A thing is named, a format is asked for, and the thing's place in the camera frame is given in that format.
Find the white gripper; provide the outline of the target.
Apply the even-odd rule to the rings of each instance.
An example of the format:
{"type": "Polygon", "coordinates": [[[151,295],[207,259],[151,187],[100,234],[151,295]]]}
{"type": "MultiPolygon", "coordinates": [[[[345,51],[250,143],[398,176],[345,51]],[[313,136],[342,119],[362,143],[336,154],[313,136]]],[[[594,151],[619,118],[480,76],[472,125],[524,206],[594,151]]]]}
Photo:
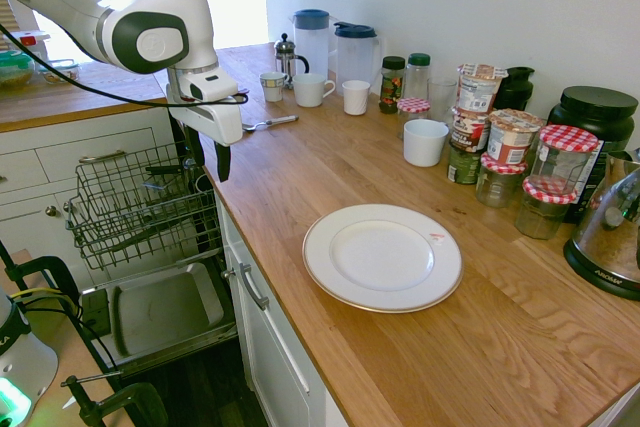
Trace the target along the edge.
{"type": "Polygon", "coordinates": [[[227,181],[232,159],[230,145],[243,136],[240,104],[244,97],[227,97],[221,103],[212,105],[187,105],[179,102],[179,97],[172,92],[169,84],[166,85],[166,97],[169,103],[177,104],[177,107],[170,107],[169,112],[173,118],[186,125],[185,141],[195,164],[203,167],[206,163],[199,134],[203,133],[215,141],[218,179],[220,182],[227,181]]]}

